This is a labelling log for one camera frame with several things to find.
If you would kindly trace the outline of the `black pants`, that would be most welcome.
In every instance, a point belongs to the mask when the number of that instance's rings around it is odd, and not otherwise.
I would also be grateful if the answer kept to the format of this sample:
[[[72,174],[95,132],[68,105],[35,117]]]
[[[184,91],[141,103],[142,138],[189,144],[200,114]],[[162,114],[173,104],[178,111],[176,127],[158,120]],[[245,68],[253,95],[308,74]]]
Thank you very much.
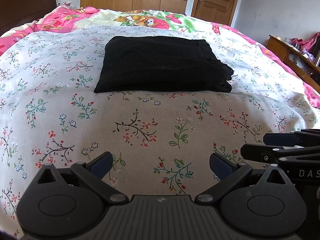
[[[229,93],[233,73],[214,55],[206,40],[115,36],[105,46],[94,91]]]

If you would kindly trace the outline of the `pink cartoon quilt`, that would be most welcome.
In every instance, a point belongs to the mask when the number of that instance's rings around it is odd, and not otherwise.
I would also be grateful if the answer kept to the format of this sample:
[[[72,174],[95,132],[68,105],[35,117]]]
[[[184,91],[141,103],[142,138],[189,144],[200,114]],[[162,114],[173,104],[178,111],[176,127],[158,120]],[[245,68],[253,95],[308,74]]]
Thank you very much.
[[[133,11],[113,11],[109,9],[96,9],[86,7],[70,9],[65,5],[60,5],[39,20],[25,23],[19,27],[14,27],[6,31],[1,36],[1,54],[4,54],[11,46],[27,35],[38,31],[49,31],[53,33],[69,33],[79,28],[89,25],[129,25],[143,26],[155,29],[172,30],[179,33],[201,32],[210,30],[216,34],[221,34],[222,29],[232,31],[242,37],[247,43],[256,45],[262,54],[282,66],[288,73],[293,71],[281,63],[280,58],[268,50],[259,42],[242,34],[238,30],[214,22],[206,22],[185,14],[173,12],[163,12],[159,10],[133,10]]]

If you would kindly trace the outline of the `dark wooden headboard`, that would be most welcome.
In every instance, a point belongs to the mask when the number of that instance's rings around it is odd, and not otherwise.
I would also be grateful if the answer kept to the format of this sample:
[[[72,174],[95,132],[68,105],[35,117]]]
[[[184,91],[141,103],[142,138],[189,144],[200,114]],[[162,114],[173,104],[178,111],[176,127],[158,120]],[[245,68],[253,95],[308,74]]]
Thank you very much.
[[[1,0],[1,34],[42,18],[56,8],[56,0]]]

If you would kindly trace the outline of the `pink cloth on cabinet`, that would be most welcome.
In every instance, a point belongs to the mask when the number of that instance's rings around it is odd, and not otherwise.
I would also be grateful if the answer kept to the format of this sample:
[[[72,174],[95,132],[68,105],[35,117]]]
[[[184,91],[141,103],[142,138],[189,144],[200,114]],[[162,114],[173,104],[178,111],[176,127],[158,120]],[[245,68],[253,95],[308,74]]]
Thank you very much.
[[[300,50],[305,49],[307,52],[309,52],[313,56],[317,56],[319,51],[319,36],[320,36],[320,32],[317,32],[308,40],[292,38],[291,43],[297,44],[300,47]]]

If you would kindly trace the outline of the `brown wooden door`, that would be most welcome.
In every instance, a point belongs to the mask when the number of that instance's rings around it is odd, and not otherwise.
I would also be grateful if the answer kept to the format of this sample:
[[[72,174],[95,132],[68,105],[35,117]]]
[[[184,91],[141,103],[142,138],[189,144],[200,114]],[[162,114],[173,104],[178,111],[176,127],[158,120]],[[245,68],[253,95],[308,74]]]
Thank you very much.
[[[238,0],[194,0],[191,15],[204,21],[231,25]]]

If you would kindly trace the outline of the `wooden side cabinet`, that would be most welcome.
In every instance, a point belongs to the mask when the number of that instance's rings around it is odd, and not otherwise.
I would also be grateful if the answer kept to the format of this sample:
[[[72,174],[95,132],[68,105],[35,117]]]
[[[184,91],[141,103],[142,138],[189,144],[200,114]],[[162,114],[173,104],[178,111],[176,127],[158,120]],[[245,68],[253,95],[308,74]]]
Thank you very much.
[[[299,50],[272,35],[269,36],[266,48],[319,93],[319,67],[304,57]]]

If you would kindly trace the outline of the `white floral bed sheet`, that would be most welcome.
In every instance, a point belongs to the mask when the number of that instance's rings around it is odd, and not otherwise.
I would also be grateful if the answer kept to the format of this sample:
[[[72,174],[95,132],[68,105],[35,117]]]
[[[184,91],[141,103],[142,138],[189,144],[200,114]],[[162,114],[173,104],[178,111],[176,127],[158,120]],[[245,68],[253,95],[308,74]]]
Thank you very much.
[[[96,94],[104,48],[115,36],[204,39],[234,70],[232,91],[186,91],[209,84],[196,68],[190,79],[173,76],[175,92]],[[195,196],[216,182],[213,152],[238,163],[243,144],[304,128],[319,128],[319,110],[302,81],[230,30],[94,25],[32,33],[1,55],[1,230],[21,237],[17,204],[45,164],[70,167],[109,151],[104,181],[126,195]]]

